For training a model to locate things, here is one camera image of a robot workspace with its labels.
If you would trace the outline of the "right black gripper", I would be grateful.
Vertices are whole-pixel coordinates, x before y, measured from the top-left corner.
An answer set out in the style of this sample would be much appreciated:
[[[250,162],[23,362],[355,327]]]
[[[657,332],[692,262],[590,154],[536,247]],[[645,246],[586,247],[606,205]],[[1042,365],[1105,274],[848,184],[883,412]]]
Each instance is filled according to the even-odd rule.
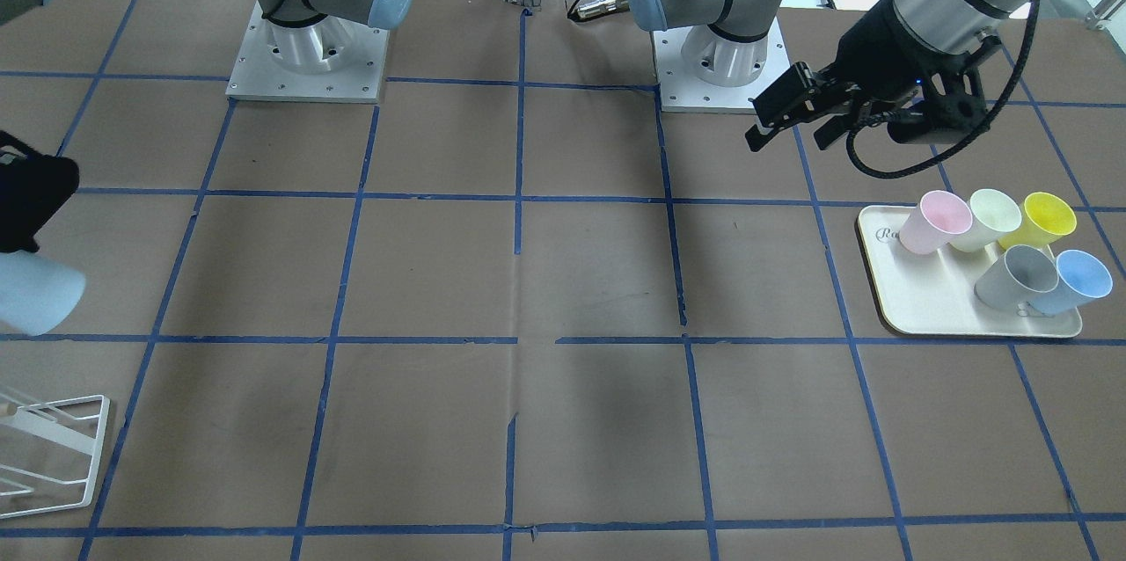
[[[1,133],[1,252],[37,252],[35,237],[79,188],[79,164]]]

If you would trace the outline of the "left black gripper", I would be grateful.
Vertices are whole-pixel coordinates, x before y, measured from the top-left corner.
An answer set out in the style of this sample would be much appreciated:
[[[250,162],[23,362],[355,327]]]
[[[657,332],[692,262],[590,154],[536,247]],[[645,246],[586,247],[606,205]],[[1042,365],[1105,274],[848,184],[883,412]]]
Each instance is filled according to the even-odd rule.
[[[922,81],[941,71],[977,69],[973,54],[947,54],[915,41],[893,11],[865,14],[839,41],[832,64],[822,71],[796,62],[753,100],[756,126],[745,142],[759,152],[786,130],[835,113],[814,132],[817,149],[864,128],[881,125],[881,113],[900,112],[920,103]],[[844,84],[856,84],[858,103],[844,109]]]

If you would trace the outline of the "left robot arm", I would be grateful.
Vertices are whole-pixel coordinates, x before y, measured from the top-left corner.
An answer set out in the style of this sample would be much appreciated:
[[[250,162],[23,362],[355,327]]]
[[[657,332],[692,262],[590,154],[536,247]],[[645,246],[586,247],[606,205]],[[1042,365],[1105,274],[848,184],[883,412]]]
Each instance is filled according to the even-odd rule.
[[[956,143],[986,124],[980,65],[997,48],[997,25],[1033,0],[878,0],[844,33],[823,69],[797,62],[753,100],[757,125],[748,146],[824,119],[815,132],[826,149],[865,121],[884,116],[899,143]],[[700,80],[735,88],[752,83],[760,51],[781,0],[628,0],[643,32],[688,28],[683,59]]]

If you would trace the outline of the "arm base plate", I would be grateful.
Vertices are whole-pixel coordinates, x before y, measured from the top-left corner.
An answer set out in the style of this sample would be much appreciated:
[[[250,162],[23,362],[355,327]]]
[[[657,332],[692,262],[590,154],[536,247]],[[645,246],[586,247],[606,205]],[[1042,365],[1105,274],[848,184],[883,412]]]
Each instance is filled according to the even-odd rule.
[[[327,17],[287,28],[254,5],[230,70],[226,96],[242,101],[376,105],[391,33]]]
[[[652,32],[654,72],[665,113],[751,113],[790,66],[779,21],[765,39],[725,41],[707,25]]]

